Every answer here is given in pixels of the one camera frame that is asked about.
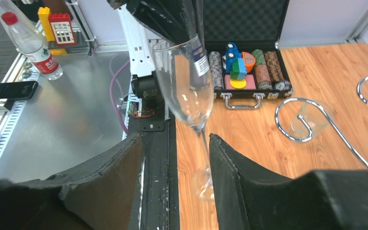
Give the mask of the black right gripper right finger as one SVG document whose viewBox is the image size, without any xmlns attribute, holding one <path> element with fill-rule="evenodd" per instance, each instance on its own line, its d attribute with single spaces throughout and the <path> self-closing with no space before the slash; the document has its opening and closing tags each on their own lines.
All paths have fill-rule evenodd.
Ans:
<svg viewBox="0 0 368 230">
<path fill-rule="evenodd" d="M 291 179 L 210 135 L 221 230 L 368 230 L 368 171 L 313 170 Z"/>
</svg>

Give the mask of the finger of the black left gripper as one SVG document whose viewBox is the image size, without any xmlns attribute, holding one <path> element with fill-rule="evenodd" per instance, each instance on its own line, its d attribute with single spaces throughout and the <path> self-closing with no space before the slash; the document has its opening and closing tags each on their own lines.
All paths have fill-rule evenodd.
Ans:
<svg viewBox="0 0 368 230">
<path fill-rule="evenodd" d="M 126 8 L 142 25 L 175 45 L 191 39 L 183 0 L 127 0 Z"/>
<path fill-rule="evenodd" d="M 202 47 L 204 43 L 204 23 L 203 23 L 203 0 L 182 0 L 181 9 L 184 17 L 186 32 L 190 39 L 198 36 Z"/>
</svg>

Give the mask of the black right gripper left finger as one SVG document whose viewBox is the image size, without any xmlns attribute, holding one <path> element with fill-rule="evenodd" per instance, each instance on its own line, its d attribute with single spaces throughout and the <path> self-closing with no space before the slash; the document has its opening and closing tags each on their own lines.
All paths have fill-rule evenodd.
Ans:
<svg viewBox="0 0 368 230">
<path fill-rule="evenodd" d="M 140 168 L 141 136 L 47 179 L 0 179 L 0 230 L 126 230 Z"/>
</svg>

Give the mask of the clear wine glass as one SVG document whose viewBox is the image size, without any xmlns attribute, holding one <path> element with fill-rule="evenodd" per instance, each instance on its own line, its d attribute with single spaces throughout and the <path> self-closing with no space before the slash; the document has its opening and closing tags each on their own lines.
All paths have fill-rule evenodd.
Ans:
<svg viewBox="0 0 368 230">
<path fill-rule="evenodd" d="M 192 190 L 199 199 L 214 201 L 206 134 L 214 85 L 206 49 L 198 36 L 179 45 L 163 40 L 152 47 L 152 56 L 166 104 L 177 119 L 195 132 L 205 161 L 192 177 Z"/>
</svg>

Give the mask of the chrome wine glass rack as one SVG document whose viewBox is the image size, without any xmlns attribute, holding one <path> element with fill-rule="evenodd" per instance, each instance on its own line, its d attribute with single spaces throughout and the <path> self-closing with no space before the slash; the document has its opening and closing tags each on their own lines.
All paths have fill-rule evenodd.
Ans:
<svg viewBox="0 0 368 230">
<path fill-rule="evenodd" d="M 368 99 L 366 99 L 364 97 L 364 95 L 361 92 L 361 88 L 362 85 L 368 81 L 368 76 L 366 76 L 365 78 L 361 79 L 357 86 L 356 86 L 356 93 L 357 96 L 359 97 L 359 99 L 365 103 L 366 105 L 368 105 Z M 294 136 L 292 136 L 291 134 L 289 134 L 280 124 L 279 121 L 279 112 L 281 110 L 281 108 L 290 102 L 294 102 L 294 101 L 299 101 L 299 102 L 304 102 L 304 103 L 310 103 L 312 105 L 314 105 L 315 107 L 317 107 L 322 114 L 325 116 L 325 118 L 327 119 L 327 121 L 329 122 L 329 125 L 334 129 L 334 131 L 337 133 L 337 135 L 339 136 L 339 138 L 344 142 L 344 144 L 346 145 L 346 147 L 351 151 L 351 153 L 353 153 L 356 158 L 365 166 L 368 168 L 368 162 L 365 160 L 365 158 L 354 148 L 354 146 L 348 141 L 348 139 L 345 138 L 345 136 L 343 135 L 343 133 L 340 131 L 340 129 L 338 128 L 338 126 L 336 125 L 336 123 L 333 121 L 333 119 L 330 117 L 330 115 L 326 112 L 326 110 L 324 109 L 323 106 L 321 106 L 320 104 L 318 104 L 317 102 L 313 101 L 313 100 L 309 100 L 306 98 L 301 98 L 301 97 L 291 97 L 288 99 L 283 100 L 276 108 L 275 110 L 275 114 L 274 114 L 274 119 L 275 119 L 275 124 L 277 126 L 277 128 L 279 129 L 279 131 L 288 139 L 294 141 L 294 142 L 299 142 L 299 143 L 305 143 L 305 142 L 309 142 L 313 139 L 313 131 L 312 128 L 307 124 L 307 122 L 303 119 L 302 115 L 298 115 L 298 119 L 304 124 L 304 126 L 307 128 L 309 134 L 307 137 L 305 138 L 296 138 Z"/>
</svg>

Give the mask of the clear ribbed goblet glass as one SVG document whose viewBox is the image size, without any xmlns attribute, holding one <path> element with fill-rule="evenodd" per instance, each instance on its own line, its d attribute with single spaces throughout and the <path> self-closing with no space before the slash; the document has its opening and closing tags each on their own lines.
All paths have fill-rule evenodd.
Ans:
<svg viewBox="0 0 368 230">
<path fill-rule="evenodd" d="M 317 107 L 310 103 L 303 103 L 293 117 L 290 128 L 288 129 L 289 134 L 296 138 L 305 138 L 309 134 L 308 129 L 298 119 L 298 115 L 302 115 L 303 119 L 312 128 L 313 138 L 329 125 L 329 122 Z"/>
</svg>

